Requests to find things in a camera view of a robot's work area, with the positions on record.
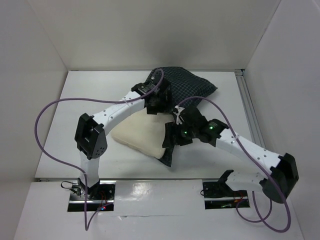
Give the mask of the aluminium frame rail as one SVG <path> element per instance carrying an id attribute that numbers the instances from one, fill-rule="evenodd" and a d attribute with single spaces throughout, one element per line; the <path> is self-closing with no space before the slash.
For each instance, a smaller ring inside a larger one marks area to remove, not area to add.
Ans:
<path id="1" fill-rule="evenodd" d="M 263 146 L 265 143 L 255 113 L 253 102 L 244 78 L 244 70 L 236 69 L 234 73 L 239 87 L 239 92 L 244 106 L 244 111 L 249 125 L 252 141 L 260 146 Z"/>

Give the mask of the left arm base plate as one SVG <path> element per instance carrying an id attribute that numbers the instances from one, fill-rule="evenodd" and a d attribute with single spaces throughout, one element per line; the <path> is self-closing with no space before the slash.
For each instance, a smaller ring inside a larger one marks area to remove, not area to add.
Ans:
<path id="1" fill-rule="evenodd" d="M 68 201 L 67 212 L 83 212 L 85 209 L 85 193 L 80 186 L 73 182 Z M 87 211 L 95 212 L 113 212 L 114 211 L 114 199 L 115 199 L 115 182 L 102 181 L 97 190 L 91 193 L 87 197 Z"/>

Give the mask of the dark checked pillowcase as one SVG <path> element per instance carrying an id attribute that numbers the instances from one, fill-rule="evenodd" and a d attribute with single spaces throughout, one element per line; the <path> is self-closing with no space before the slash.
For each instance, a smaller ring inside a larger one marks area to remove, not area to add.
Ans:
<path id="1" fill-rule="evenodd" d="M 208 97 L 213 94 L 218 88 L 211 83 L 209 80 L 194 75 L 187 69 L 180 66 L 162 66 L 160 69 L 163 70 L 164 80 L 170 82 L 171 86 L 171 94 L 172 94 L 172 107 L 171 109 L 179 104 L 184 99 L 189 97 L 198 96 L 198 97 Z M 146 81 L 144 83 L 151 82 L 152 77 L 158 79 L 162 76 L 162 73 L 157 70 L 157 68 L 153 69 Z M 185 101 L 180 106 L 183 108 L 187 108 L 189 106 L 197 107 L 202 100 L 199 98 L 194 98 Z M 173 155 L 174 147 L 166 148 L 162 157 L 157 158 L 162 164 L 167 167 L 171 167 L 172 165 L 172 155 Z"/>

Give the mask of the cream pillow with bear print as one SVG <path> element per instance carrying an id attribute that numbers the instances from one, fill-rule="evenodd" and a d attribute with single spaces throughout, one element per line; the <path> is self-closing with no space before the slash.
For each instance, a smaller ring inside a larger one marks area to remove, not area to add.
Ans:
<path id="1" fill-rule="evenodd" d="M 162 147 L 166 132 L 165 124 L 173 120 L 171 114 L 147 114 L 147 110 L 143 109 L 114 127 L 111 136 L 122 145 L 160 159 L 165 154 L 165 148 Z"/>

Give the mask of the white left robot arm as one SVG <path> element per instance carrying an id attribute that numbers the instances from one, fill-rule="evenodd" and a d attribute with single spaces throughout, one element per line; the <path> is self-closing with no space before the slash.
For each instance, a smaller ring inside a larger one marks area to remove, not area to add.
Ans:
<path id="1" fill-rule="evenodd" d="M 172 105 L 171 84 L 168 80 L 147 80 L 138 83 L 124 96 L 120 103 L 94 115 L 79 117 L 75 141 L 80 152 L 80 167 L 85 171 L 78 178 L 81 194 L 88 200 L 99 193 L 99 161 L 107 150 L 106 136 L 130 115 L 147 110 L 148 114 L 165 113 Z"/>

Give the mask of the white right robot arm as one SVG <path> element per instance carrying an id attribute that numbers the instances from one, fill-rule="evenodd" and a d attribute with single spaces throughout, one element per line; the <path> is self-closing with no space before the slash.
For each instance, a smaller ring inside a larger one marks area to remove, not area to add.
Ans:
<path id="1" fill-rule="evenodd" d="M 273 202 L 282 204 L 299 180 L 296 160 L 291 154 L 269 151 L 240 136 L 226 123 L 215 118 L 206 119 L 196 107 L 179 107 L 176 120 L 165 124 L 162 146 L 185 146 L 194 139 L 255 166 L 256 173 L 252 175 L 226 170 L 218 184 L 223 196 L 242 190 L 263 192 Z"/>

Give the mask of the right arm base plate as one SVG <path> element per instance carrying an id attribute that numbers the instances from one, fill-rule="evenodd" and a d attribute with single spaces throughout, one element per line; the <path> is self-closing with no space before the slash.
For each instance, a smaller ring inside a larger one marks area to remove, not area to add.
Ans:
<path id="1" fill-rule="evenodd" d="M 204 197 L 206 210 L 249 208 L 248 193 L 245 190 L 233 191 L 226 184 L 218 181 L 203 181 L 200 194 Z"/>

